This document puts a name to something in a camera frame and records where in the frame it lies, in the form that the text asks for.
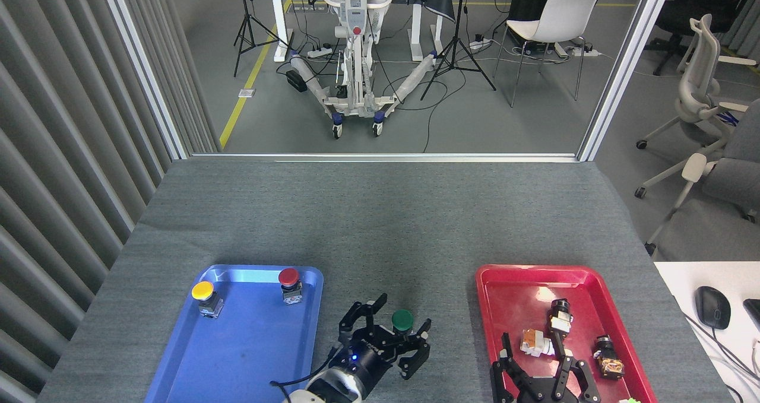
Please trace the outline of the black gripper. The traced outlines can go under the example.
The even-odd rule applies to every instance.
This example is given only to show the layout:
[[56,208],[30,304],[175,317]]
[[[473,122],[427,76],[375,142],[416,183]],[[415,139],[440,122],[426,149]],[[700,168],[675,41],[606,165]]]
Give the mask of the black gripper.
[[[514,358],[509,333],[502,333],[503,349],[497,361],[492,362],[492,393],[494,402],[602,402],[589,363],[569,355],[565,351],[560,332],[552,331],[553,348],[559,367],[553,377],[530,377]],[[576,396],[567,386],[570,373],[575,376],[580,389]],[[507,374],[517,387],[518,397],[506,388]]]
[[[414,335],[413,318],[394,318],[393,331],[374,323],[373,316],[387,303],[387,294],[367,303],[355,302],[339,323],[342,348],[332,357],[326,371],[326,399],[366,399],[397,359],[401,377],[410,379],[428,360],[427,343],[432,323],[426,319]],[[349,338],[353,325],[366,318],[366,327]]]

